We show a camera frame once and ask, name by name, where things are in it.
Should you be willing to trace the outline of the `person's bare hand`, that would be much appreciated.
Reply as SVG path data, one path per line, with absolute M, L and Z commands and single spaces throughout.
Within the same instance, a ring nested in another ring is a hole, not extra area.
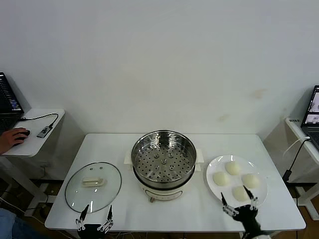
M 22 127 L 3 132 L 0 136 L 0 153 L 6 153 L 15 145 L 24 143 L 28 135 L 29 131 Z

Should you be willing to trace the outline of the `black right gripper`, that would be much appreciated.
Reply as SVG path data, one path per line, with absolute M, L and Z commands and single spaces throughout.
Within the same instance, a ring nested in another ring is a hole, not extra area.
M 246 186 L 243 186 L 247 195 L 251 199 L 250 205 L 244 205 L 241 207 L 233 208 L 228 205 L 226 199 L 221 193 L 221 201 L 223 204 L 223 212 L 232 217 L 235 221 L 241 222 L 245 232 L 249 235 L 260 235 L 261 234 L 261 226 L 256 220 L 256 216 L 258 214 L 258 197 L 254 197 L 252 192 L 248 190 Z

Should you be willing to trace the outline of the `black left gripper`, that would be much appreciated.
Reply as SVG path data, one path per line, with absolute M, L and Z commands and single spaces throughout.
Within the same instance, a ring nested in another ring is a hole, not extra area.
M 107 233 L 114 224 L 112 205 L 109 208 L 107 219 L 102 225 L 84 224 L 89 206 L 90 205 L 88 204 L 85 207 L 85 209 L 81 212 L 80 217 L 78 219 L 75 219 L 78 236 L 81 239 L 103 239 L 106 235 L 105 233 Z

